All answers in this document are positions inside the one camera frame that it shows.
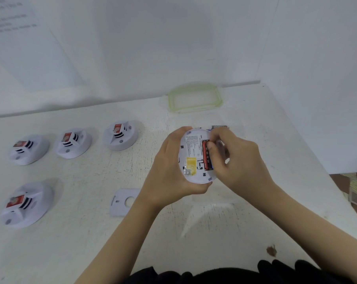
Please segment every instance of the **hand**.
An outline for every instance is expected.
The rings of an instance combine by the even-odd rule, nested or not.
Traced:
[[[184,196],[207,191],[212,182],[207,184],[189,182],[178,166],[180,141],[190,129],[191,126],[183,126],[165,139],[137,199],[147,202],[156,209],[162,209]]]
[[[227,164],[215,144],[219,144],[219,140],[225,144],[226,157],[229,157]],[[265,197],[270,189],[278,188],[261,159],[256,143],[238,138],[223,127],[211,131],[207,148],[219,180],[252,205]]]

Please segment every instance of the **person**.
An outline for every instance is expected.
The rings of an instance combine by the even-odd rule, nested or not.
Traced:
[[[140,194],[104,247],[77,279],[76,284],[114,283],[355,283],[357,240],[292,199],[272,180],[256,143],[235,136],[228,128],[215,128],[207,143],[216,176],[294,239],[322,269],[297,261],[295,269],[274,260],[260,261],[258,272],[219,268],[192,276],[152,267],[130,276],[147,233],[167,205],[184,196],[205,193],[211,183],[187,181],[178,167],[178,151],[184,133],[172,132],[157,153]],[[215,142],[221,140],[226,158]]]

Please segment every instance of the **brown floor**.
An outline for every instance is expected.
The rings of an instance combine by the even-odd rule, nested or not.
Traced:
[[[341,174],[332,174],[330,176],[342,192],[349,194],[350,179],[348,177]],[[357,213],[357,205],[355,205],[354,203],[351,203],[351,205]]]

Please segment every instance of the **person's left hand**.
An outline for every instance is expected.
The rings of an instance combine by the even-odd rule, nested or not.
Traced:
[[[207,191],[212,182],[207,184],[189,182],[178,166],[181,138],[191,129],[191,126],[183,126],[165,139],[137,200],[142,200],[152,205],[153,208],[161,210],[184,196],[202,194]]]

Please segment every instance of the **white wall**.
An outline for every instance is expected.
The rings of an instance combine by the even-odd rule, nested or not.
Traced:
[[[28,93],[0,65],[0,115],[251,81],[278,0],[32,2],[86,86]]]
[[[329,173],[357,172],[357,0],[280,0],[256,76]]]
[[[357,171],[357,0],[32,0],[86,86],[29,93],[0,65],[0,115],[266,82],[330,173]]]

